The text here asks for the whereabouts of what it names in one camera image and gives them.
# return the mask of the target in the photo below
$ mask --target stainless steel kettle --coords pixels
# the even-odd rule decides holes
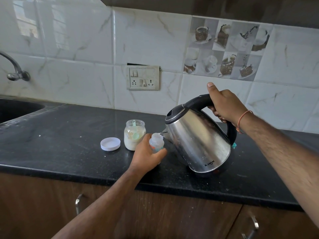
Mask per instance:
[[[207,173],[221,166],[229,157],[237,136],[231,122],[227,122],[226,135],[202,111],[213,105],[209,94],[206,94],[174,107],[167,114],[166,129],[161,133],[197,173]]]

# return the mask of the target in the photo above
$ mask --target hand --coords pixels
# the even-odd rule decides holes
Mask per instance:
[[[219,91],[212,82],[207,84],[207,89],[215,106],[208,108],[222,122],[230,121],[234,126],[237,126],[239,118],[247,111],[244,104],[230,90]]]
[[[129,168],[141,176],[144,176],[148,171],[154,169],[167,154],[166,148],[162,148],[155,154],[153,153],[149,144],[151,137],[152,135],[150,133],[146,134],[143,140],[136,146]]]

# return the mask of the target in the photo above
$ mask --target person's right arm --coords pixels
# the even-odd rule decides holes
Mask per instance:
[[[247,108],[229,90],[218,91],[207,84],[218,118],[237,125]],[[319,227],[319,156],[291,140],[280,130],[247,112],[240,121],[240,129],[260,148],[269,163],[284,181],[304,211]]]

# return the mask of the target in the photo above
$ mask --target faucet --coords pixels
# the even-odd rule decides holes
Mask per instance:
[[[3,57],[7,58],[14,66],[15,73],[9,73],[7,74],[7,78],[12,81],[16,81],[19,79],[29,81],[30,80],[30,75],[28,72],[23,71],[20,67],[20,65],[15,61],[10,55],[6,54],[5,52],[0,51],[0,55]]]

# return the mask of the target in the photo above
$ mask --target glass jar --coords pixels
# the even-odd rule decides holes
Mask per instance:
[[[129,120],[124,129],[124,144],[128,150],[135,151],[136,146],[146,134],[145,122],[141,120]]]

